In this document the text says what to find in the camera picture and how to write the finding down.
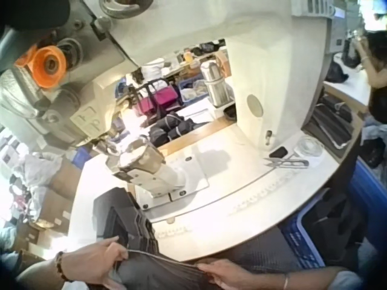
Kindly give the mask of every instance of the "sewing machine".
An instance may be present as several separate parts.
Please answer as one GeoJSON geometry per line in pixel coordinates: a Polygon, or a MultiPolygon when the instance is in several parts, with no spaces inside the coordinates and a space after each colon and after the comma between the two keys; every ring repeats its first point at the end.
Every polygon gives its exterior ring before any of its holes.
{"type": "MultiPolygon", "coordinates": [[[[267,167],[262,157],[279,146],[294,148],[305,135],[301,127],[317,102],[331,54],[342,50],[345,26],[330,0],[134,2],[70,1],[70,20],[63,28],[70,32],[63,38],[75,40],[68,43],[78,52],[77,65],[57,86],[35,88],[29,95],[36,100],[32,118],[1,107],[2,123],[41,150],[66,150],[100,139],[111,125],[116,81],[171,51],[225,38],[237,124],[165,159],[157,149],[140,146],[138,158],[129,156],[123,163],[138,165],[139,156],[147,153],[150,163],[157,161],[157,170],[137,166],[130,178],[112,176],[112,170],[120,170],[105,165],[107,156],[91,160],[82,173],[69,232],[77,240],[74,248],[92,242],[94,198],[131,182],[137,185],[138,202],[153,223],[161,253],[176,260],[196,259],[276,225],[337,169],[326,151],[318,166],[303,172],[267,167]],[[49,99],[43,109],[36,106],[41,94],[49,99]],[[259,225],[247,225],[257,218],[259,225]],[[185,247],[176,249],[176,244],[185,247]]],[[[33,83],[24,70],[11,69],[2,79],[14,78],[24,88],[26,80],[33,83]]]]}

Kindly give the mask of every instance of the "white table surface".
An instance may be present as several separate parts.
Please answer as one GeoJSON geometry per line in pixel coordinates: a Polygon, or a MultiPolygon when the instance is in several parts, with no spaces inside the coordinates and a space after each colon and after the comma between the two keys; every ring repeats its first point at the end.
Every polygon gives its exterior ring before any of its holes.
{"type": "Polygon", "coordinates": [[[367,107],[369,103],[369,98],[371,95],[371,87],[368,84],[368,77],[365,70],[359,71],[357,68],[352,69],[345,66],[341,60],[341,53],[338,53],[334,56],[334,61],[341,65],[345,74],[349,75],[347,81],[343,83],[330,83],[324,82],[326,85],[341,91],[349,98],[352,98],[360,106],[367,107]]]}
{"type": "MultiPolygon", "coordinates": [[[[290,154],[303,135],[299,131],[283,144],[290,154]]],[[[180,261],[215,254],[270,229],[312,198],[339,166],[324,151],[316,167],[270,171],[262,152],[251,147],[236,124],[175,152],[166,161],[192,154],[210,187],[162,206],[164,209],[146,212],[160,252],[180,261]],[[168,224],[166,218],[171,216],[175,222],[168,224]]],[[[126,186],[111,175],[105,160],[106,156],[99,155],[83,168],[71,213],[69,250],[96,240],[94,199],[126,186]]]]}

